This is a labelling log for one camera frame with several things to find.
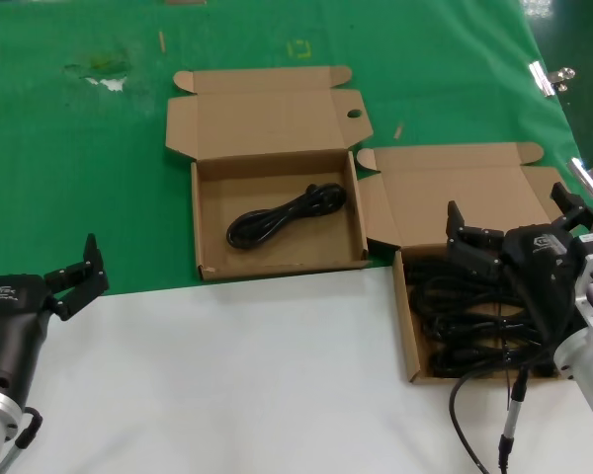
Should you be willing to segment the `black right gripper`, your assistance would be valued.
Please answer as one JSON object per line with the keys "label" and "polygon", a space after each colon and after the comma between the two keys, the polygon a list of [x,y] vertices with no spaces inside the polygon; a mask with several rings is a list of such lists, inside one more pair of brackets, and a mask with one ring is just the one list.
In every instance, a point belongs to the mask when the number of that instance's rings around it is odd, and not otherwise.
{"label": "black right gripper", "polygon": [[453,264],[479,277],[501,277],[503,266],[543,344],[557,346],[567,337],[575,313],[576,264],[567,255],[572,240],[568,232],[578,226],[593,232],[593,207],[561,182],[552,186],[551,199],[560,211],[552,225],[522,226],[505,236],[503,231],[466,226],[451,200],[446,234],[447,258]]}

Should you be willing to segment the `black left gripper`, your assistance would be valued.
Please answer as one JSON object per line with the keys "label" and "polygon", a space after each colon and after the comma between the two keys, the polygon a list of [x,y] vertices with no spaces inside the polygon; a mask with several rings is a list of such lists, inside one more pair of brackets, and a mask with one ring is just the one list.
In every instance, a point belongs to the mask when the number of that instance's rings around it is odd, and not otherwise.
{"label": "black left gripper", "polygon": [[[36,275],[0,276],[0,393],[28,400],[50,316],[67,321],[109,289],[96,237],[90,233],[81,262]],[[60,298],[54,295],[62,292]]]}

